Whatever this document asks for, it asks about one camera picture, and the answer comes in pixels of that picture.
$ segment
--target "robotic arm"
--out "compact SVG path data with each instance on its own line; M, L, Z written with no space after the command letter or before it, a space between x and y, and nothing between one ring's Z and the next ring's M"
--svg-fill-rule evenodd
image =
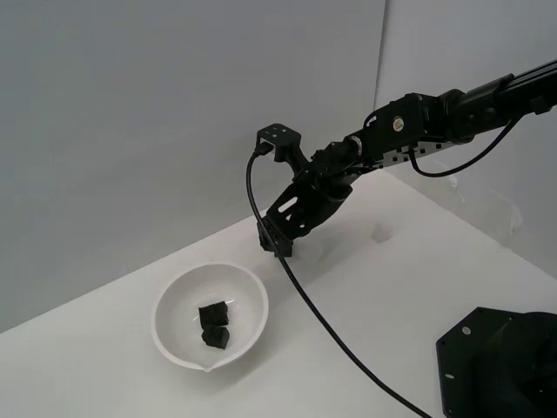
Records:
M280 124L269 125L258 131L257 145L270 143L274 160L288 163L294 177L267 211L265 226L280 252L291 256L293 241L329 219L362 174L407 161L418 169L416 158L467 144L477 134L506 126L494 146L520 118L529 113L540 115L554 105L557 60L517 77L509 74L468 93L407 94L372 113L362 129L316 151L310 161L299 148L299 133ZM258 230L261 246L273 251L260 226Z

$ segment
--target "white backdrop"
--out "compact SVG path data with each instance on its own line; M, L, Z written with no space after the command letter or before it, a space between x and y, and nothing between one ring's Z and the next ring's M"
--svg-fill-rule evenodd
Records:
M249 214L371 110L384 0L0 0L0 332ZM260 206L290 178L255 167Z
M389 0L386 10L377 105L412 91L468 91L557 59L554 0ZM488 157L453 179L424 179L409 165L392 172L557 277L556 125L557 110L523 118ZM455 167L496 135L420 165Z

